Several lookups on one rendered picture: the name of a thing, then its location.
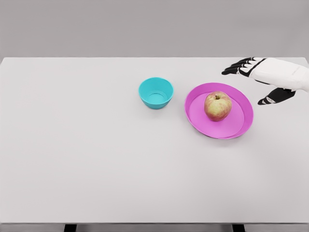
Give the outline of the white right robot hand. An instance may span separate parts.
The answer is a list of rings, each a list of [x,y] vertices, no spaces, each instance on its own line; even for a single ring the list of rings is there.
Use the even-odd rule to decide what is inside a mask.
[[[258,105],[277,104],[295,96],[292,72],[300,65],[276,58],[244,58],[231,64],[222,71],[222,75],[239,74],[253,80],[273,85],[276,88],[260,99]]]

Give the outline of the red-yellow apple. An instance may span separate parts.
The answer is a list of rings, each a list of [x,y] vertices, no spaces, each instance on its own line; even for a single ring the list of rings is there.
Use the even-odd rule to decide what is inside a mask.
[[[204,112],[212,121],[225,119],[232,109],[230,97],[222,91],[214,91],[207,95],[204,101]]]

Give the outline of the pink plate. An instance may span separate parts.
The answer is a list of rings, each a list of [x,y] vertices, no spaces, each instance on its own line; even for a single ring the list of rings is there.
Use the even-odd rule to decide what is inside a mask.
[[[210,120],[204,112],[204,101],[214,91],[222,91],[232,101],[230,114],[222,121]],[[193,88],[184,101],[190,124],[200,133],[217,139],[231,139],[243,135],[252,125],[254,112],[251,102],[238,89],[222,83],[205,83]]]

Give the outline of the blue bowl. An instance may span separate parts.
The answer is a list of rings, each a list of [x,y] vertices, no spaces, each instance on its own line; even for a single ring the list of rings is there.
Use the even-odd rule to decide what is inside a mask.
[[[140,84],[138,93],[147,107],[158,110],[170,102],[174,94],[174,87],[166,79],[151,77]]]

